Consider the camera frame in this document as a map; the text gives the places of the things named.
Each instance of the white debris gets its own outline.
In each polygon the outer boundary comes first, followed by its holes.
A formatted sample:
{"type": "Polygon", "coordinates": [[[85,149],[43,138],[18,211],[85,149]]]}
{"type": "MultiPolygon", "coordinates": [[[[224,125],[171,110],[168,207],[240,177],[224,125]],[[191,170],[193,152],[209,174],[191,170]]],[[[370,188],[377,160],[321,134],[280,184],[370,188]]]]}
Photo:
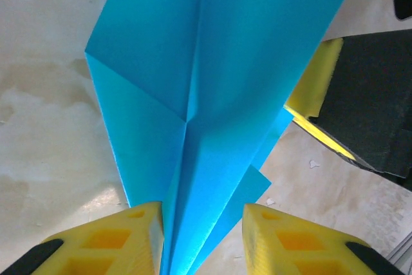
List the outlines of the white debris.
{"type": "Polygon", "coordinates": [[[271,198],[268,198],[268,200],[266,200],[266,205],[269,206],[272,204],[275,204],[275,201],[273,201],[271,198]]]}
{"type": "Polygon", "coordinates": [[[318,164],[315,160],[309,161],[310,168],[313,169],[314,167],[320,167],[321,165],[318,164]]]}

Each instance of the folded blue paper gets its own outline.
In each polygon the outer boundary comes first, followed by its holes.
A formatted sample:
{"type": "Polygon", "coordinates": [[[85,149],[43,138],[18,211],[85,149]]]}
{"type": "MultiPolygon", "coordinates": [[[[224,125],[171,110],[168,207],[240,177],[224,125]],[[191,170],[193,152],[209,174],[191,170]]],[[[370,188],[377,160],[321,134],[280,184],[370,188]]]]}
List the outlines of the folded blue paper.
{"type": "Polygon", "coordinates": [[[107,1],[86,58],[130,205],[163,202],[162,274],[192,274],[267,188],[282,106],[341,2],[107,1]]]}

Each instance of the floor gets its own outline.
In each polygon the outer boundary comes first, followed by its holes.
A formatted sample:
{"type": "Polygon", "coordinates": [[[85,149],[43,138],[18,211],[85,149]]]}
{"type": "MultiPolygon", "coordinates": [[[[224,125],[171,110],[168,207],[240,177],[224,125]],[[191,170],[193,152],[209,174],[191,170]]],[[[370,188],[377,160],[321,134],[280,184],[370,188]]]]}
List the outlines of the floor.
{"type": "MultiPolygon", "coordinates": [[[[104,2],[0,0],[0,270],[55,232],[127,207],[83,56],[104,2]]],[[[325,38],[412,28],[391,5],[346,0],[325,38]]],[[[259,203],[382,254],[412,230],[411,192],[343,162],[293,124],[263,173],[273,184],[259,203]]],[[[246,274],[240,224],[198,274],[246,274]]]]}

